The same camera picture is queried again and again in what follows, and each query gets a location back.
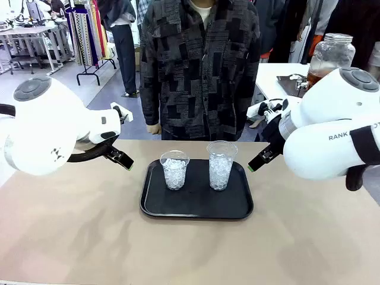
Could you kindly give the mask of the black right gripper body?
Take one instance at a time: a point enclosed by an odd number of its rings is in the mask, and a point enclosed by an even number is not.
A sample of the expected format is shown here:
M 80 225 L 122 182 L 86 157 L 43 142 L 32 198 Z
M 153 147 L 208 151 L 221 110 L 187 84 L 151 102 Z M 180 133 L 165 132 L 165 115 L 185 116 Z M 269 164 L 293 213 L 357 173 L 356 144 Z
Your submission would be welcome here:
M 263 138 L 269 143 L 266 151 L 269 151 L 271 154 L 283 154 L 285 139 L 279 130 L 280 121 L 281 115 L 277 115 L 267 123 L 267 126 L 263 130 Z

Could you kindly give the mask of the tall clear iced cup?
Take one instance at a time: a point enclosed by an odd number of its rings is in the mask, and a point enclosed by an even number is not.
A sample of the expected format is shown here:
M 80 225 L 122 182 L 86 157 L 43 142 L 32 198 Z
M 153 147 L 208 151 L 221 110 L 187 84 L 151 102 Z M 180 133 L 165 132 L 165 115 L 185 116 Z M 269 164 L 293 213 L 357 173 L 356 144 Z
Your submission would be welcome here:
M 213 141 L 207 146 L 209 153 L 210 187 L 216 191 L 226 188 L 238 148 L 228 141 Z

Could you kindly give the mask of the short clear iced cup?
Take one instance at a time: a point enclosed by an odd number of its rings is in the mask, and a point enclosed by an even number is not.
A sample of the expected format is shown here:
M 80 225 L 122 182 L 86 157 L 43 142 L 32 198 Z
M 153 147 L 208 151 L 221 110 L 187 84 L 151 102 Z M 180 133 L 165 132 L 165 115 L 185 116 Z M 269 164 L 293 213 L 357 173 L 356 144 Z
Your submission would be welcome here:
M 161 155 L 160 164 L 164 171 L 166 186 L 171 190 L 179 190 L 185 184 L 186 168 L 189 157 L 179 150 L 167 151 Z

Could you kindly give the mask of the glass drink dispenser jar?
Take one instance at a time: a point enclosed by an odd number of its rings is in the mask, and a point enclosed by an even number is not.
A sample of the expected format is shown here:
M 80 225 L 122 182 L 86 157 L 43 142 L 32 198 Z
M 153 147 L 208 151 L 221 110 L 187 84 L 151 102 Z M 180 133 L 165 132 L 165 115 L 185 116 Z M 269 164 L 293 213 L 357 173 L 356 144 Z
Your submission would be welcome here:
M 323 41 L 319 42 L 311 57 L 308 74 L 306 76 L 309 90 L 319 80 L 337 68 L 351 67 L 355 47 L 352 45 L 353 36 L 341 33 L 327 33 Z

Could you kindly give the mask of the person's left forearm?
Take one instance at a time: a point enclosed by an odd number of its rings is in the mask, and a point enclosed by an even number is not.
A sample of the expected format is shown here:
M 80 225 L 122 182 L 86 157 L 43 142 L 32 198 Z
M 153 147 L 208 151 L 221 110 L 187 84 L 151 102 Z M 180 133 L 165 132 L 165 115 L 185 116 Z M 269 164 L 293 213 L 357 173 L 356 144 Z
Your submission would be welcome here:
M 255 90 L 255 82 L 257 79 L 259 67 L 259 60 L 255 60 L 254 62 L 248 62 L 246 64 L 243 77 L 240 82 L 240 102 L 239 107 L 240 110 L 246 112 L 248 108 L 251 106 L 252 97 L 254 95 Z

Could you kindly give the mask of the person's right forearm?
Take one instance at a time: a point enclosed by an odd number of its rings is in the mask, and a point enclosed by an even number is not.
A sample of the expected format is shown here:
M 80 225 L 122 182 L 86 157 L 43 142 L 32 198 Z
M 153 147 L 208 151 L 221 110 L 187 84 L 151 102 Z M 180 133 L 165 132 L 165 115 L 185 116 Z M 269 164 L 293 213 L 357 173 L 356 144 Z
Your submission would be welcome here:
M 142 112 L 146 125 L 153 126 L 159 122 L 160 83 L 157 73 L 153 71 L 141 71 L 140 97 Z

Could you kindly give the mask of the black plastic serving tray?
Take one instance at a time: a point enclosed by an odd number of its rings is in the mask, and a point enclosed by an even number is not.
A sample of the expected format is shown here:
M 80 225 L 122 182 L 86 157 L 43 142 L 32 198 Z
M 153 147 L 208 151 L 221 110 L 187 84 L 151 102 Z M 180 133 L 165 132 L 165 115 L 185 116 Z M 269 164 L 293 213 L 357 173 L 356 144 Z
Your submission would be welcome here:
M 140 209 L 150 217 L 166 219 L 242 220 L 254 209 L 243 167 L 233 162 L 226 189 L 209 186 L 208 160 L 193 159 L 186 169 L 184 186 L 167 188 L 159 160 L 147 168 Z

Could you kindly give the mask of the black clothes rack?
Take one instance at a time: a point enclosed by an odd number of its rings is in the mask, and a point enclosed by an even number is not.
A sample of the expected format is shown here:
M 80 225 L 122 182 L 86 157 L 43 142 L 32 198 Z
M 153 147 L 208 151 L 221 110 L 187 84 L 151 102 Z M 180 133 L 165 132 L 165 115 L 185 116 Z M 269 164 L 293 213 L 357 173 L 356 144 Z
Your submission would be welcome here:
M 77 43 L 76 43 L 76 38 L 75 38 L 75 28 L 74 28 L 74 21 L 73 21 L 73 8 L 79 8 L 83 10 L 87 14 L 87 5 L 90 6 L 91 13 L 92 13 L 92 21 L 93 21 L 93 31 L 94 31 L 94 42 L 96 45 L 96 50 L 97 50 L 97 56 L 98 56 L 98 64 L 96 66 L 92 66 L 93 61 L 91 60 L 91 65 L 90 66 L 84 66 L 80 65 L 80 56 L 78 55 L 78 48 L 77 48 Z M 114 61 L 114 57 L 116 56 L 115 53 L 115 45 L 111 43 L 108 39 L 108 48 L 110 52 L 110 58 L 109 59 L 102 59 L 102 53 L 101 53 L 101 48 L 100 48 L 100 41 L 99 41 L 99 36 L 97 33 L 97 26 L 96 26 L 96 15 L 95 15 L 95 9 L 94 9 L 94 4 L 93 0 L 64 0 L 64 13 L 66 16 L 67 24 L 68 24 L 68 30 L 69 34 L 71 37 L 72 41 L 72 47 L 74 48 L 74 56 L 75 56 L 75 61 L 79 66 L 82 66 L 84 68 L 83 72 L 78 73 L 76 75 L 77 79 L 77 84 L 80 85 L 80 78 L 83 76 L 94 76 L 96 78 L 97 84 L 100 85 L 100 79 L 99 76 L 97 75 L 97 72 L 100 68 L 102 68 L 106 63 L 111 63 L 112 67 L 116 69 L 116 64 Z

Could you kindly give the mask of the person in patchwork jacket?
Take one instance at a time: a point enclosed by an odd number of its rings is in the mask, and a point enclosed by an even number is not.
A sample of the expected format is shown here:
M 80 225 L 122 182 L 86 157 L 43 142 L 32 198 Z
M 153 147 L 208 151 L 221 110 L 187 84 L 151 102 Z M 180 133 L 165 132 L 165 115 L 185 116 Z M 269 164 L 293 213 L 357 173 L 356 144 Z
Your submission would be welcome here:
M 141 71 L 160 83 L 163 140 L 237 141 L 247 120 L 240 82 L 260 58 L 250 0 L 151 0 L 141 27 Z

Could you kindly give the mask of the mannequin in dark trousers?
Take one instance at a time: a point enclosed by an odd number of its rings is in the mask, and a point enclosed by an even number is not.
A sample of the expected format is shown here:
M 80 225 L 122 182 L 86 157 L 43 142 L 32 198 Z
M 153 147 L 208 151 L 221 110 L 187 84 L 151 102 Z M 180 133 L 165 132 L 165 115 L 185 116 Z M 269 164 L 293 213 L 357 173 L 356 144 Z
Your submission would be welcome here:
M 135 48 L 131 24 L 136 20 L 131 0 L 96 0 L 100 19 L 107 31 L 113 35 L 119 61 L 125 94 L 123 97 L 138 93 L 135 82 Z

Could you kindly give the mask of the mannequin in dark coat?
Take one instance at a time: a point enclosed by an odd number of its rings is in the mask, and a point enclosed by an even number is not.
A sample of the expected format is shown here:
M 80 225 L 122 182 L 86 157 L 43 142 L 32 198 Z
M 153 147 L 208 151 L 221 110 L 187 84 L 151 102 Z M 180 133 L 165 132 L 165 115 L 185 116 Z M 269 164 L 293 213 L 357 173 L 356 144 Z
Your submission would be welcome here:
M 308 0 L 253 0 L 259 16 L 260 55 L 269 63 L 287 63 Z

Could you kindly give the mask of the blue hanging fabric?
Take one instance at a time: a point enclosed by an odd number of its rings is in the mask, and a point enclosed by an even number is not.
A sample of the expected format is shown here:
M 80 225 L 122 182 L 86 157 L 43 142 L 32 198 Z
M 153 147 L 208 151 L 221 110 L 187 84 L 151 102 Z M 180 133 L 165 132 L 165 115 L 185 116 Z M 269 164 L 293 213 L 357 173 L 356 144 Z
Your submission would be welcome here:
M 90 35 L 91 56 L 92 56 L 92 61 L 93 61 L 92 66 L 96 66 L 99 60 L 97 56 L 96 45 L 94 42 L 92 13 L 91 13 L 91 9 L 89 5 L 87 5 L 87 16 L 88 16 L 88 29 L 89 29 L 89 35 Z

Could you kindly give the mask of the yellow hanging fabric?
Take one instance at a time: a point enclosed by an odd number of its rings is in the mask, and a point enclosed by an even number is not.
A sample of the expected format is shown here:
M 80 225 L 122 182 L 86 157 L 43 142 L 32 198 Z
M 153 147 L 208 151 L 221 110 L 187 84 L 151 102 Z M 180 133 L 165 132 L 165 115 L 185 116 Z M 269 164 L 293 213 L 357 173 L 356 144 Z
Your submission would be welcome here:
M 109 5 L 108 0 L 98 0 L 97 1 L 99 13 L 100 13 L 100 21 L 102 24 L 102 39 L 104 40 L 104 48 L 105 48 L 105 59 L 110 58 L 110 52 L 108 48 L 108 39 L 107 39 L 107 32 L 106 32 L 106 26 L 105 26 L 105 17 L 107 12 L 109 11 Z

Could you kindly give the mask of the mannequin in grey jacket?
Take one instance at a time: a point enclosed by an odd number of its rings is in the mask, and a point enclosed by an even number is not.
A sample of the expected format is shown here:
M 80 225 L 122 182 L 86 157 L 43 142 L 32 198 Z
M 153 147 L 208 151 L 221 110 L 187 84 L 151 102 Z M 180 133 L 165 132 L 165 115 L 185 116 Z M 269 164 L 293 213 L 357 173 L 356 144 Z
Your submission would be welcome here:
M 306 64 L 314 54 L 316 45 L 324 38 L 324 34 L 329 23 L 331 14 L 336 8 L 339 0 L 307 0 L 305 12 L 300 22 L 299 32 L 297 34 L 297 41 L 302 41 L 302 33 L 305 27 L 310 23 L 311 25 L 316 22 L 315 31 L 310 47 L 307 50 L 307 57 L 301 60 L 302 64 Z

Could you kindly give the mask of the cream patterned hanging fabric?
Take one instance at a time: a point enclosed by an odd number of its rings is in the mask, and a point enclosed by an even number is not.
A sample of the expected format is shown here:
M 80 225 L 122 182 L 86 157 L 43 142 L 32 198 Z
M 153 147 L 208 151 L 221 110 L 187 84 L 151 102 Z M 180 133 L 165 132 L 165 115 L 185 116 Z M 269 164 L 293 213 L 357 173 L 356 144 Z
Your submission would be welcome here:
M 80 56 L 80 65 L 89 67 L 91 65 L 91 47 L 88 37 L 87 14 L 79 8 L 73 8 L 72 12 L 75 38 Z

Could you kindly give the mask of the red hanging fabric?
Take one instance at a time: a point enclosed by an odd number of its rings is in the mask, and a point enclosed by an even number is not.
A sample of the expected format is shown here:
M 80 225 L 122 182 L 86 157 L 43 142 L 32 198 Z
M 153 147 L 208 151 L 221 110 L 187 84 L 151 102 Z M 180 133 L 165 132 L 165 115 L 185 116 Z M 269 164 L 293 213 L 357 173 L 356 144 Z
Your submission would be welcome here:
M 97 26 L 97 33 L 99 36 L 99 41 L 100 41 L 100 48 L 101 48 L 101 53 L 102 53 L 102 59 L 105 58 L 105 47 L 104 47 L 104 41 L 103 41 L 103 34 L 102 34 L 102 25 L 100 21 L 100 14 L 99 14 L 99 9 L 97 6 L 97 0 L 93 0 L 94 4 L 94 9 L 95 9 L 95 15 L 96 15 L 96 26 Z

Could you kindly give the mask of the mannequin in plaid shirt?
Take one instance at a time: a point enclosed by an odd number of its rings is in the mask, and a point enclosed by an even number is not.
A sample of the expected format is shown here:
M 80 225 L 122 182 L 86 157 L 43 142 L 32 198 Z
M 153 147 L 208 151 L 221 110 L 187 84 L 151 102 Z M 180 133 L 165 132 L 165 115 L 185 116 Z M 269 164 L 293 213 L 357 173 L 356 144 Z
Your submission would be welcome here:
M 138 27 L 142 25 L 144 17 L 148 10 L 151 0 L 138 0 L 137 5 L 137 25 Z

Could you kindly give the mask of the white metal workbench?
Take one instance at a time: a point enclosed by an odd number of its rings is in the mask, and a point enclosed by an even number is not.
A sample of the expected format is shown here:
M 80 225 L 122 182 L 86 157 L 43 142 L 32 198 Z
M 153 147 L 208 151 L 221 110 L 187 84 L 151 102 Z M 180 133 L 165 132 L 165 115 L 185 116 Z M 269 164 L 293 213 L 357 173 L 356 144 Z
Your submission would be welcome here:
M 10 67 L 14 63 L 50 66 L 48 75 L 59 71 L 64 63 L 73 60 L 65 24 L 54 26 L 14 27 L 0 31 L 0 43 L 7 54 Z

